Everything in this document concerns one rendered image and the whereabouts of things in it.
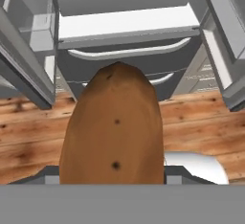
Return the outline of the grey fridge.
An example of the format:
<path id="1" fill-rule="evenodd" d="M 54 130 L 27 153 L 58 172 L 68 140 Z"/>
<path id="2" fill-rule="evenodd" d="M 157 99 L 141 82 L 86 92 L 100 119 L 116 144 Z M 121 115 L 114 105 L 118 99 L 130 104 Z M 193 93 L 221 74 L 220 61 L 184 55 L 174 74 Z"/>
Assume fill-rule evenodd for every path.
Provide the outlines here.
<path id="1" fill-rule="evenodd" d="M 58 67 L 77 98 L 102 67 L 139 68 L 160 101 L 174 93 L 201 45 L 204 0 L 57 0 Z"/>

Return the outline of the grey fridge door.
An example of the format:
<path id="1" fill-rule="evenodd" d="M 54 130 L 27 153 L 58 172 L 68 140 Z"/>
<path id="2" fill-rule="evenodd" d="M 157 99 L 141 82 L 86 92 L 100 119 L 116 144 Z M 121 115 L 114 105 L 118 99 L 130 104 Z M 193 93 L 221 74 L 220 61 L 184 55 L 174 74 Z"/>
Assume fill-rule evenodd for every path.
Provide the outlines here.
<path id="1" fill-rule="evenodd" d="M 245 109 L 245 0 L 200 0 L 201 32 L 212 69 L 231 112 Z"/>
<path id="2" fill-rule="evenodd" d="M 41 109 L 56 101 L 57 0 L 0 0 L 0 77 Z"/>

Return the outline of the white rounded object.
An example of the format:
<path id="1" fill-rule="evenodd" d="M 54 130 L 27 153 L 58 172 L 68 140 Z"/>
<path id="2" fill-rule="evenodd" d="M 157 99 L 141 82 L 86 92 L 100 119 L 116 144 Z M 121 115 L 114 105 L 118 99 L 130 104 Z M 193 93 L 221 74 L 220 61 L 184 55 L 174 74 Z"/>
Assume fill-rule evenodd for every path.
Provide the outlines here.
<path id="1" fill-rule="evenodd" d="M 223 166 L 213 157 L 193 152 L 166 152 L 165 166 L 183 166 L 193 176 L 216 185 L 228 185 L 228 175 Z"/>

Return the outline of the dark grey large freezer drawer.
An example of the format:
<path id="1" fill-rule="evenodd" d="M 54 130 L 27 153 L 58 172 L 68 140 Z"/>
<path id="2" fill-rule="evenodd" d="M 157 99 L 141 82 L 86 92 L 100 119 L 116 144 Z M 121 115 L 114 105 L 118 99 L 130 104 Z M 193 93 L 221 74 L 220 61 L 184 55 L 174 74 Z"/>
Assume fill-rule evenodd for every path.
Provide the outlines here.
<path id="1" fill-rule="evenodd" d="M 88 81 L 100 68 L 118 61 L 139 68 L 147 76 L 155 76 L 185 70 L 200 46 L 201 37 L 197 35 L 187 38 L 79 48 L 80 51 L 85 53 L 98 54 L 167 47 L 167 52 L 164 54 L 143 54 L 142 56 L 103 60 L 88 60 L 83 57 L 72 56 L 66 49 L 63 49 L 58 51 L 57 64 L 67 81 Z"/>

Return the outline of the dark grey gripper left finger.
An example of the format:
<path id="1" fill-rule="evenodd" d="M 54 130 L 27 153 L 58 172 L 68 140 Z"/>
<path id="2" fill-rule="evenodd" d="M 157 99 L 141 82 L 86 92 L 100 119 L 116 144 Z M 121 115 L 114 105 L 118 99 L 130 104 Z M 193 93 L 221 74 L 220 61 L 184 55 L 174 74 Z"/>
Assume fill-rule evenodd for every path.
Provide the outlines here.
<path id="1" fill-rule="evenodd" d="M 14 184 L 57 185 L 59 184 L 59 167 L 46 166 L 35 175 L 14 181 Z"/>

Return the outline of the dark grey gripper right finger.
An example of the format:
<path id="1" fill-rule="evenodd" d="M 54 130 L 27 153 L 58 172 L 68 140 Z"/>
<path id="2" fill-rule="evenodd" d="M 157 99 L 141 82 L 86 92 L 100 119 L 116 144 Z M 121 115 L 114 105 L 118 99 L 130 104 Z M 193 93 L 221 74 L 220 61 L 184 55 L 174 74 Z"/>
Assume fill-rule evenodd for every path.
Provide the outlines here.
<path id="1" fill-rule="evenodd" d="M 183 166 L 165 166 L 164 183 L 166 185 L 213 185 L 213 182 L 193 176 Z"/>

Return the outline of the brown potato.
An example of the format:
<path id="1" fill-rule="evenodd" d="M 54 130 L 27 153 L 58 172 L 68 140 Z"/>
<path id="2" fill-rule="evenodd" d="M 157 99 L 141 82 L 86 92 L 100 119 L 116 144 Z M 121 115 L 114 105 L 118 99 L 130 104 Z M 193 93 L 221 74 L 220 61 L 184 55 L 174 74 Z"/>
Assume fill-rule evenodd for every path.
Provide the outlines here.
<path id="1" fill-rule="evenodd" d="M 59 182 L 164 182 L 160 107 L 139 69 L 116 62 L 100 69 L 83 90 L 66 130 Z"/>

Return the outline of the dark grey small freezer drawer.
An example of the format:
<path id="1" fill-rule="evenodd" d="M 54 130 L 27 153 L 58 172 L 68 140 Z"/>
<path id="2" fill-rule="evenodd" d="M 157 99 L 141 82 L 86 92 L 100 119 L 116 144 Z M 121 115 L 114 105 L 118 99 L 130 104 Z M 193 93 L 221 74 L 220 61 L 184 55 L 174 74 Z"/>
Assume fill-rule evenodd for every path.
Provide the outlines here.
<path id="1" fill-rule="evenodd" d="M 167 80 L 166 82 L 158 85 L 153 85 L 154 89 L 156 91 L 157 100 L 158 101 L 164 101 L 169 99 L 172 94 L 174 93 L 174 90 L 176 89 L 178 83 L 180 82 L 182 76 L 186 72 L 186 68 L 180 69 L 177 71 L 169 71 L 169 72 L 160 72 L 155 74 L 146 74 L 147 79 L 156 79 L 161 78 L 169 73 L 174 73 L 174 75 Z M 68 85 L 75 95 L 75 98 L 77 99 L 80 93 L 84 90 L 85 87 L 82 86 L 82 82 L 88 82 L 88 80 L 84 81 L 69 81 Z"/>

